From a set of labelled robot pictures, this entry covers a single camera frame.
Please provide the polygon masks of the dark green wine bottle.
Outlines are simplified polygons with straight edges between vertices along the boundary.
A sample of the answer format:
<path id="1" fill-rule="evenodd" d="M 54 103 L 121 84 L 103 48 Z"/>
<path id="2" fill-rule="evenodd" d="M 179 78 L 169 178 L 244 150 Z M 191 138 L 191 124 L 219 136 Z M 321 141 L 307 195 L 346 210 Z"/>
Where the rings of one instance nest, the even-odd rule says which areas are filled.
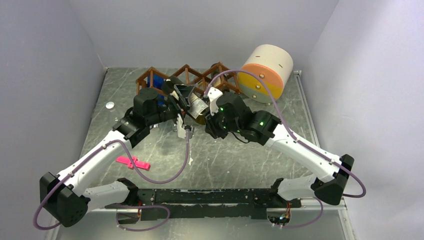
<path id="1" fill-rule="evenodd" d="M 169 94 L 174 90 L 174 85 L 190 85 L 183 83 L 178 77 L 170 76 L 166 80 L 164 80 L 161 89 L 165 94 Z M 205 125 L 205 114 L 209 112 L 209 106 L 207 103 L 200 98 L 195 89 L 193 93 L 189 97 L 190 107 L 185 107 L 185 114 L 189 115 L 196 123 L 200 125 Z"/>

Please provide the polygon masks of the blue square bottle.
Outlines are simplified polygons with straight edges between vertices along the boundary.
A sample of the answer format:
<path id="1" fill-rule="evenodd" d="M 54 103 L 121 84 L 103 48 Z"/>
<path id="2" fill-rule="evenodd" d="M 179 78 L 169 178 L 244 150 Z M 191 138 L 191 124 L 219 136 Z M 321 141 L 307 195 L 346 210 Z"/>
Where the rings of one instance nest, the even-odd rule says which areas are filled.
<path id="1" fill-rule="evenodd" d="M 163 77 L 154 73 L 152 77 L 150 75 L 147 77 L 146 83 L 148 86 L 150 86 L 150 83 L 152 82 L 153 88 L 156 88 L 157 90 L 162 90 L 162 84 L 164 83 L 164 80 L 165 79 Z M 166 97 L 161 93 L 158 94 L 158 97 L 159 97 L 158 105 L 164 106 Z"/>

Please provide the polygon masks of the olive green wine bottle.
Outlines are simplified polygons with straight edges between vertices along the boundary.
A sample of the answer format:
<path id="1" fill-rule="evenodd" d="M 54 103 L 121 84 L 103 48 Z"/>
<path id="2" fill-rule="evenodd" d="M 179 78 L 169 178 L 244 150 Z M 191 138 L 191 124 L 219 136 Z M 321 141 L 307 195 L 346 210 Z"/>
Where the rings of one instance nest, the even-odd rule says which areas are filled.
<path id="1" fill-rule="evenodd" d="M 210 78 L 213 79 L 216 75 L 218 75 L 220 73 L 219 70 L 219 63 L 214 63 L 213 65 L 211 65 L 211 67 L 213 68 L 213 71 L 210 74 Z M 222 83 L 225 83 L 227 81 L 227 76 L 223 75 L 217 78 L 217 80 L 213 83 L 213 87 L 216 89 L 219 89 L 221 92 L 223 93 L 227 93 L 230 92 L 230 88 L 227 85 L 221 85 Z"/>

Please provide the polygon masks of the brown wooden wine rack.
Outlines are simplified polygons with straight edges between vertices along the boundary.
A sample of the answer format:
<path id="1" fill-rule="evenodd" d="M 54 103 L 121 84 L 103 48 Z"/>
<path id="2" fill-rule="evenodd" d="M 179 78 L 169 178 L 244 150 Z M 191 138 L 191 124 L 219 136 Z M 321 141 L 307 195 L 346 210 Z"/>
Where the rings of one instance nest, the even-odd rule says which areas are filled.
<path id="1" fill-rule="evenodd" d="M 229 70 L 229 68 L 223 65 L 221 62 L 218 62 L 218 63 L 219 63 L 220 73 Z M 167 103 L 166 94 L 162 90 L 152 87 L 153 85 L 152 81 L 150 82 L 150 86 L 147 85 L 148 76 L 153 77 L 153 74 L 157 74 L 160 77 L 163 77 L 164 79 L 167 79 L 168 77 L 171 77 L 171 76 L 175 76 L 187 85 L 194 85 L 195 93 L 199 97 L 201 97 L 204 94 L 209 83 L 212 81 L 210 74 L 213 70 L 214 69 L 210 67 L 201 72 L 199 70 L 196 70 L 190 67 L 188 64 L 185 64 L 182 67 L 178 68 L 173 73 L 165 73 L 165 71 L 159 70 L 151 66 L 143 74 L 141 74 L 141 76 L 139 76 L 135 81 L 136 95 L 133 98 L 133 104 L 136 105 L 137 104 L 136 101 L 142 99 L 139 96 L 139 94 L 144 93 L 145 89 L 148 89 L 148 90 L 153 89 L 155 92 L 157 92 L 156 105 L 162 106 L 162 105 L 158 105 L 158 101 L 160 100 L 159 94 L 162 94 L 165 96 L 164 104 L 166 105 Z M 230 88 L 230 92 L 233 92 L 237 95 L 241 94 L 242 91 L 241 91 L 237 74 L 234 72 L 231 72 L 231 73 L 225 73 L 224 75 L 227 77 L 227 81 L 220 84 L 219 87 L 228 86 Z"/>

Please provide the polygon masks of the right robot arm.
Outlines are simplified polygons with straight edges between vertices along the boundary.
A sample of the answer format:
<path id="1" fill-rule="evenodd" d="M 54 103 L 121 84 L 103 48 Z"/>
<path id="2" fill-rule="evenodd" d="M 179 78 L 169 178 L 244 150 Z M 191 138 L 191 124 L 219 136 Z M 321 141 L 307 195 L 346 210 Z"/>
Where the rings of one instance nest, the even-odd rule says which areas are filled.
<path id="1" fill-rule="evenodd" d="M 297 161 L 310 175 L 294 179 L 281 178 L 273 184 L 270 202 L 282 207 L 298 198 L 316 197 L 329 205 L 339 205 L 344 194 L 354 159 L 339 156 L 316 146 L 285 127 L 281 120 L 265 110 L 251 111 L 241 97 L 211 88 L 207 93 L 210 114 L 205 131 L 213 138 L 239 134 L 248 142 L 279 151 Z"/>

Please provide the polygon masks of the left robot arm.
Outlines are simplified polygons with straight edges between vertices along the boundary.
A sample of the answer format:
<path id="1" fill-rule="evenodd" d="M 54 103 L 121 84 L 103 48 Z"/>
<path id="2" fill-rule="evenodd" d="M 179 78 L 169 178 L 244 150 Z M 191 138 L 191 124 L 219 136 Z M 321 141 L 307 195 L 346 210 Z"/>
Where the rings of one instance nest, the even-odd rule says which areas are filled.
<path id="1" fill-rule="evenodd" d="M 59 225 L 71 227 L 86 213 L 106 207 L 141 209 L 147 204 L 139 199 L 139 189 L 131 181 L 120 178 L 111 184 L 90 187 L 100 172 L 119 156 L 147 137 L 155 124 L 176 121 L 180 138 L 189 141 L 194 129 L 184 124 L 184 116 L 190 108 L 192 85 L 165 81 L 162 90 L 166 99 L 154 88 L 143 88 L 133 98 L 130 107 L 112 127 L 104 139 L 71 166 L 57 174 L 47 172 L 40 178 L 40 204 L 33 216 L 33 225 L 39 229 L 41 210 L 50 213 Z"/>

